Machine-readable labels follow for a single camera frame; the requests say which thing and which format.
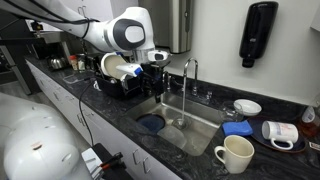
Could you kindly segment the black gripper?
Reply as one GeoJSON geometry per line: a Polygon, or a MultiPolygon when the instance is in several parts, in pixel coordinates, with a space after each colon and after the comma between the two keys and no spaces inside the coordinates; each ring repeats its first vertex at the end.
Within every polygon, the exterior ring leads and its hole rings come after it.
{"type": "Polygon", "coordinates": [[[163,69],[158,65],[143,64],[143,72],[140,75],[140,83],[145,96],[153,95],[156,103],[161,102],[161,94],[164,92],[163,69]]]}

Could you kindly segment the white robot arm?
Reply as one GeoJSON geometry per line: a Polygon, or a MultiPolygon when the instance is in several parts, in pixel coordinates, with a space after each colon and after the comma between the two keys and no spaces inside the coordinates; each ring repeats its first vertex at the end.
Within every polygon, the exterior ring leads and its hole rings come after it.
{"type": "Polygon", "coordinates": [[[128,7],[120,16],[103,22],[77,14],[60,0],[0,0],[0,8],[81,37],[104,52],[133,51],[138,64],[168,57],[167,52],[155,49],[152,21],[142,7],[128,7]]]}

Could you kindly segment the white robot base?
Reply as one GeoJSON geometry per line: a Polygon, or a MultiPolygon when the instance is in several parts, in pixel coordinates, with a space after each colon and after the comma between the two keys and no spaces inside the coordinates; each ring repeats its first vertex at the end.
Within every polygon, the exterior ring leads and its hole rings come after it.
{"type": "Polygon", "coordinates": [[[10,180],[88,180],[74,136],[53,108],[0,94],[3,165],[10,180]]]}

